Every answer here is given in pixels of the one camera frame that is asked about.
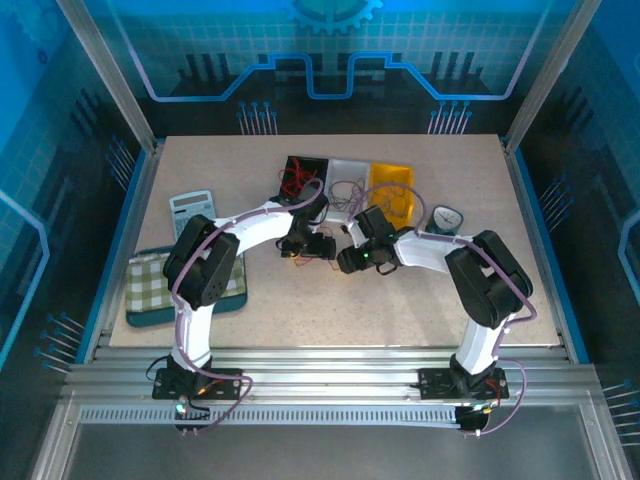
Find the black plastic bin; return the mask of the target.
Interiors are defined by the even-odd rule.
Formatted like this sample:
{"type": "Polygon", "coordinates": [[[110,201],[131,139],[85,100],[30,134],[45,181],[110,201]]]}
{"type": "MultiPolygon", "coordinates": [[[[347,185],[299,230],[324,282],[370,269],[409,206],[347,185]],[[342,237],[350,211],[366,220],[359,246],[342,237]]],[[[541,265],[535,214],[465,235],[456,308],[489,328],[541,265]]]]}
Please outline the black plastic bin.
{"type": "Polygon", "coordinates": [[[326,184],[329,160],[290,155],[283,169],[278,173],[280,180],[279,194],[286,199],[294,199],[304,189],[305,185],[314,178],[326,184]]]}

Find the teal alarm clock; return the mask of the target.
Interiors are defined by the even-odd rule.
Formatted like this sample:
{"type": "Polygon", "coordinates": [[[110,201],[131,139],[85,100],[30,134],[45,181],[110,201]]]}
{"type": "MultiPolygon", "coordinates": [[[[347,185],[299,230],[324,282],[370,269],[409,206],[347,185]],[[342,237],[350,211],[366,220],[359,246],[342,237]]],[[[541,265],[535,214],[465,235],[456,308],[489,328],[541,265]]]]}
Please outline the teal alarm clock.
{"type": "Polygon", "coordinates": [[[431,212],[425,227],[426,233],[455,236],[464,222],[458,210],[445,205],[437,205],[431,212]]]}

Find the white plastic bin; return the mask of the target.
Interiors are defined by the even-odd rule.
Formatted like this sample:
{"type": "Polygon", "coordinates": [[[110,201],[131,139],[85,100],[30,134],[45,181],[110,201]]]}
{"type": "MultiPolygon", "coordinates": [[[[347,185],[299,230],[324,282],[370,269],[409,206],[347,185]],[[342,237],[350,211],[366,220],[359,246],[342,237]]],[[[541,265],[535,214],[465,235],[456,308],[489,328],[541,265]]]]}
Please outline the white plastic bin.
{"type": "Polygon", "coordinates": [[[324,193],[329,201],[325,220],[342,223],[369,188],[371,164],[330,159],[324,193]]]}

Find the orange plastic bin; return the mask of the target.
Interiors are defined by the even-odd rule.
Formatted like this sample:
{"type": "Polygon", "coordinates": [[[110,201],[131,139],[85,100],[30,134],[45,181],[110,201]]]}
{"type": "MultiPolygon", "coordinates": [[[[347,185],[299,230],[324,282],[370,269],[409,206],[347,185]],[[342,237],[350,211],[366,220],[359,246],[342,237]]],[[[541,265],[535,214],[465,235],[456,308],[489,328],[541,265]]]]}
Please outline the orange plastic bin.
{"type": "Polygon", "coordinates": [[[373,163],[369,187],[376,187],[368,195],[368,205],[377,205],[396,229],[408,226],[413,215],[413,193],[404,186],[414,186],[414,171],[410,166],[373,163]]]}

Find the grey desk calculator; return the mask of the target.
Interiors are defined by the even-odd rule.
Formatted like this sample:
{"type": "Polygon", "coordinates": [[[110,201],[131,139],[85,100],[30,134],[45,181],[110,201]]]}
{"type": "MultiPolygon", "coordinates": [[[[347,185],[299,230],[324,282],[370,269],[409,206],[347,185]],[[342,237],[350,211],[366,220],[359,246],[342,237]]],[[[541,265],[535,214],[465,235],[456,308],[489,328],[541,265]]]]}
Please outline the grey desk calculator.
{"type": "Polygon", "coordinates": [[[174,239],[177,240],[188,221],[195,215],[208,219],[216,217],[212,194],[209,190],[197,190],[172,197],[169,200],[174,239]]]}

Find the aluminium front rail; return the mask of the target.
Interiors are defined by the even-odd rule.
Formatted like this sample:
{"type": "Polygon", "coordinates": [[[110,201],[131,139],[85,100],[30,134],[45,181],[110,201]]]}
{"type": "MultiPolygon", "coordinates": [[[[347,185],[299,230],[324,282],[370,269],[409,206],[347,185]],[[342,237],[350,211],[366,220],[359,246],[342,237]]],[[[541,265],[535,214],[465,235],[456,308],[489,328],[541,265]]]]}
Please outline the aluminium front rail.
{"type": "MultiPolygon", "coordinates": [[[[213,364],[240,368],[252,378],[249,404],[415,404],[420,368],[449,363],[452,350],[418,347],[217,348],[213,364]]],[[[75,365],[61,394],[84,403],[148,403],[151,348],[100,347],[89,364],[75,365]]],[[[515,347],[500,367],[526,406],[574,405],[601,399],[594,366],[570,361],[561,347],[515,347]]]]}

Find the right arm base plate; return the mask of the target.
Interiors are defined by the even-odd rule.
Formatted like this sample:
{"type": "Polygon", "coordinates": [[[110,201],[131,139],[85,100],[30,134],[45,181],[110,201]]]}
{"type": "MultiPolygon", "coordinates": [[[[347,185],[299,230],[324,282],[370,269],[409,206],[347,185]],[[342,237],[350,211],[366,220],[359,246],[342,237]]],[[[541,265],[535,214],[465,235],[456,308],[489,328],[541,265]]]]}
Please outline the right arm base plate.
{"type": "Polygon", "coordinates": [[[418,370],[415,387],[422,400],[498,400],[509,399],[510,391],[503,369],[469,376],[450,368],[418,370]]]}

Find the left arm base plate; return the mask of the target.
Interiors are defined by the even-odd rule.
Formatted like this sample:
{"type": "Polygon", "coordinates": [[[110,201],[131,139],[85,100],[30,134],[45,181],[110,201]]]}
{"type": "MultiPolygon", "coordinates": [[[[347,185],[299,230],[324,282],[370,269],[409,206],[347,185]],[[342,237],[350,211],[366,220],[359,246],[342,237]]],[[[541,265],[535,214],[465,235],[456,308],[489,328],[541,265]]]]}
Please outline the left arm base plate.
{"type": "Polygon", "coordinates": [[[240,380],[213,379],[196,372],[160,368],[153,380],[154,400],[238,400],[240,380]]]}

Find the left aluminium frame post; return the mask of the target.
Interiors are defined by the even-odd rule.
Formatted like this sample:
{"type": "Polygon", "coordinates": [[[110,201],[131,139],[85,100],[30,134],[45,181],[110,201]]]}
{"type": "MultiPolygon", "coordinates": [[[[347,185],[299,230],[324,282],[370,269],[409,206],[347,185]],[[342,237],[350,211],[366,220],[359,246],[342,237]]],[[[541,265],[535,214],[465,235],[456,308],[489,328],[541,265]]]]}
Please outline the left aluminium frame post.
{"type": "Polygon", "coordinates": [[[56,0],[141,148],[154,155],[156,137],[83,0],[56,0]]]}

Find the aluminium frame post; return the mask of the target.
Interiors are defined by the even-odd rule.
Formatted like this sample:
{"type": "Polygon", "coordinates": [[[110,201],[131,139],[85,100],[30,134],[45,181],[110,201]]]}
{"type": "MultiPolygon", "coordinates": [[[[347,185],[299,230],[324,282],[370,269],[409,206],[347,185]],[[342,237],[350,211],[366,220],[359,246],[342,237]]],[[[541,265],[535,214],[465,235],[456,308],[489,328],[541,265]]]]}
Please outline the aluminium frame post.
{"type": "Polygon", "coordinates": [[[504,145],[507,156],[513,155],[524,139],[556,81],[565,70],[601,2],[602,0],[576,0],[507,132],[504,145]]]}
{"type": "Polygon", "coordinates": [[[154,155],[156,137],[83,0],[56,0],[141,148],[154,155]]]}

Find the right aluminium frame post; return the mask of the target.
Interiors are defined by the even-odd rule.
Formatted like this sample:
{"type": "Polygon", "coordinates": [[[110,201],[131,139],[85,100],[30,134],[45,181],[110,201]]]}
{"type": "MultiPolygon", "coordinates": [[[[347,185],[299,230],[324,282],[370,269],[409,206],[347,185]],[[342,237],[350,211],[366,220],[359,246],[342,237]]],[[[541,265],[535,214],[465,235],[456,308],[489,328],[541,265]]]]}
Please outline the right aluminium frame post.
{"type": "Polygon", "coordinates": [[[576,0],[507,132],[504,145],[507,156],[513,155],[524,139],[556,81],[565,70],[601,2],[602,0],[576,0]]]}

